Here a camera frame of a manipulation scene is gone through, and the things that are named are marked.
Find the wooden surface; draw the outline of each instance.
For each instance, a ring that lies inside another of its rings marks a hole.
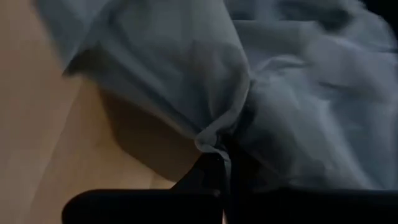
[[[62,78],[28,0],[0,2],[0,30],[0,223],[60,223],[80,192],[169,188],[196,161],[164,123]]]

